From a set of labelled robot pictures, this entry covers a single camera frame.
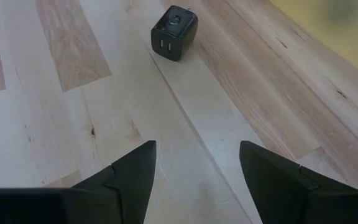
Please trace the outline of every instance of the wooden floor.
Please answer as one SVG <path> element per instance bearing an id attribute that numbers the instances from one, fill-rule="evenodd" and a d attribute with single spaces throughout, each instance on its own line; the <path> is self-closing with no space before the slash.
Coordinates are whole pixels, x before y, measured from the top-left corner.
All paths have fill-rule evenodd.
<path id="1" fill-rule="evenodd" d="M 150 30 L 196 12 L 180 62 Z M 149 139 L 146 223 L 261 223 L 249 140 L 358 188 L 358 70 L 263 0 L 0 0 L 0 187 L 69 187 Z"/>

